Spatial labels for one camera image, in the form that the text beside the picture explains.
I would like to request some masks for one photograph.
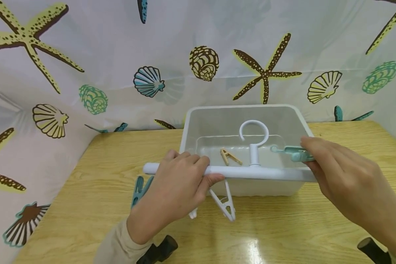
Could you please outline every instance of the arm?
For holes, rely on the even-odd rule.
[[[131,209],[128,219],[118,223],[98,247],[95,264],[134,264],[165,226],[187,216],[204,202],[209,188],[223,175],[205,175],[208,157],[167,152],[145,195]]]
[[[396,194],[378,164],[323,139],[302,137],[301,146],[315,158],[306,164],[325,197],[385,245],[396,263]]]
[[[94,264],[134,264],[150,248],[151,239],[143,245],[132,240],[126,222],[126,219],[122,220],[106,235],[98,247]]]

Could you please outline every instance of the beige clothespin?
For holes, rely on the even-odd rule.
[[[220,150],[220,154],[222,155],[222,158],[223,158],[226,166],[229,166],[229,161],[227,160],[227,158],[231,158],[234,161],[236,161],[238,164],[242,165],[242,161],[240,161],[238,158],[233,156],[232,153],[228,152],[225,148],[222,148]]]

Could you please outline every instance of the teal clothespin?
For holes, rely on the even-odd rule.
[[[285,146],[283,150],[279,150],[277,145],[272,145],[270,150],[276,153],[289,154],[293,162],[315,161],[314,157],[303,147]]]
[[[138,201],[144,196],[148,188],[150,188],[151,183],[153,182],[154,176],[151,176],[148,181],[144,185],[144,178],[142,176],[138,176],[136,178],[135,189],[133,190],[132,204],[131,208],[138,203]]]

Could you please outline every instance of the right hand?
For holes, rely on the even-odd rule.
[[[396,194],[380,167],[346,147],[320,138],[302,137],[301,146],[315,158],[306,165],[321,192],[343,216],[396,253]]]

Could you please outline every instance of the hanger hook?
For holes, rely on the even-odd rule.
[[[264,139],[259,142],[258,144],[250,144],[250,158],[251,158],[251,164],[252,165],[257,165],[260,166],[259,163],[259,156],[258,156],[258,147],[263,145],[265,142],[268,140],[268,136],[270,135],[268,128],[264,123],[258,120],[248,120],[242,123],[241,127],[239,128],[239,136],[241,137],[242,141],[245,141],[245,137],[243,137],[243,128],[248,125],[248,124],[255,124],[258,125],[260,128],[264,130]]]

